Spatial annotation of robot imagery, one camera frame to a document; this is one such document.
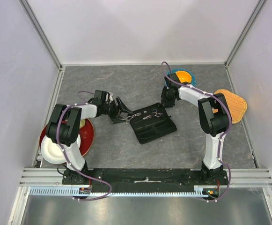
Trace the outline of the pink-tinted scissors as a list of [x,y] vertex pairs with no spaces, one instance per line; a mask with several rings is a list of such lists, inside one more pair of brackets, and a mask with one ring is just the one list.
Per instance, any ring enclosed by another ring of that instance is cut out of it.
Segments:
[[159,117],[161,117],[162,115],[163,115],[163,113],[158,112],[157,109],[155,108],[155,109],[152,110],[152,114],[150,114],[150,115],[148,115],[148,116],[145,116],[145,117],[143,118],[143,120],[150,119],[150,118],[152,118],[153,116],[159,118]]

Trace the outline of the black zip tool case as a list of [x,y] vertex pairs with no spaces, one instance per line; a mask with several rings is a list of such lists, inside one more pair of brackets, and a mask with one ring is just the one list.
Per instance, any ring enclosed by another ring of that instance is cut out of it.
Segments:
[[[150,119],[143,120],[145,116],[152,114],[152,110],[155,108],[158,112],[163,113],[163,115],[159,118],[153,116]],[[129,116],[139,112],[141,115],[133,118],[130,121],[130,125],[140,144],[146,144],[177,131],[175,123],[161,103],[155,103],[133,111]]]

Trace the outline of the silver scissors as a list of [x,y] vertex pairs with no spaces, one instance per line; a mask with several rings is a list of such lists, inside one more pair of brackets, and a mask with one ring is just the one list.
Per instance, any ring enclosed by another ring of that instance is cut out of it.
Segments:
[[125,121],[126,121],[126,123],[130,123],[130,121],[131,121],[133,118],[138,117],[138,116],[140,116],[140,115],[141,115],[141,113],[138,112],[138,113],[136,113],[136,114],[127,116],[127,117],[125,118]]

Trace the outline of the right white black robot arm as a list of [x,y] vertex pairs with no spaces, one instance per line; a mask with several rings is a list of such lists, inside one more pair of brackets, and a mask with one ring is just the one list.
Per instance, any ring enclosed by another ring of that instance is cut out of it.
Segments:
[[161,103],[173,107],[175,101],[184,100],[198,108],[200,127],[206,134],[206,151],[200,178],[207,185],[223,172],[223,143],[232,125],[231,114],[223,94],[202,91],[190,83],[181,82],[176,74],[166,75]]

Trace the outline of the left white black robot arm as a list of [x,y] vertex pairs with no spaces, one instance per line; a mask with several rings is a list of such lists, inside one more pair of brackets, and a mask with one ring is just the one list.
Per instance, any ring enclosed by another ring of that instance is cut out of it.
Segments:
[[78,145],[80,122],[107,115],[113,123],[120,123],[126,120],[121,116],[122,113],[131,114],[132,111],[119,97],[113,98],[110,92],[103,90],[95,90],[93,97],[81,104],[56,104],[46,126],[43,142],[56,145],[67,167],[74,171],[73,180],[85,184],[89,173],[84,170],[87,164]]

